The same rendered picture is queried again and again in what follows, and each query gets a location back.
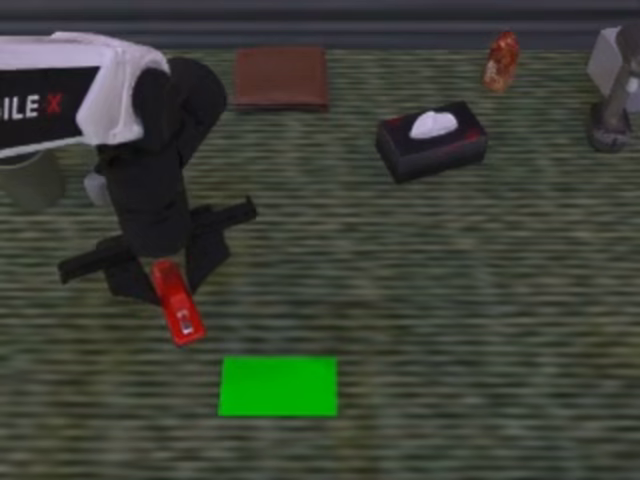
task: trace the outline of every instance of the green square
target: green square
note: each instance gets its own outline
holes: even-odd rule
[[[226,357],[218,415],[335,417],[338,361],[332,357]]]

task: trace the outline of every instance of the red object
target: red object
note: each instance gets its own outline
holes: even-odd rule
[[[519,57],[520,45],[515,33],[501,33],[489,50],[482,79],[485,87],[499,93],[506,91],[515,77]]]
[[[202,318],[182,279],[180,267],[170,260],[158,260],[151,269],[151,280],[175,344],[183,346],[204,337]]]

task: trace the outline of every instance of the gray object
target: gray object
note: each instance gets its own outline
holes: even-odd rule
[[[626,106],[640,93],[640,23],[624,25],[614,37],[620,66],[606,98],[591,106],[587,136],[591,146],[616,153],[631,141],[631,122]]]
[[[22,210],[37,213],[65,193],[65,178],[52,150],[0,159],[0,190]]]
[[[107,179],[94,171],[84,178],[84,189],[91,203],[96,207],[111,206],[111,197],[107,190]]]
[[[604,96],[611,92],[611,87],[623,63],[616,42],[620,28],[605,28],[600,32],[587,65],[587,73]],[[640,112],[640,90],[629,95],[626,109],[629,113]]]

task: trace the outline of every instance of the brown napkin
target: brown napkin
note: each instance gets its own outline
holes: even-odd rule
[[[329,106],[323,48],[242,49],[236,54],[234,75],[238,110],[326,110]]]

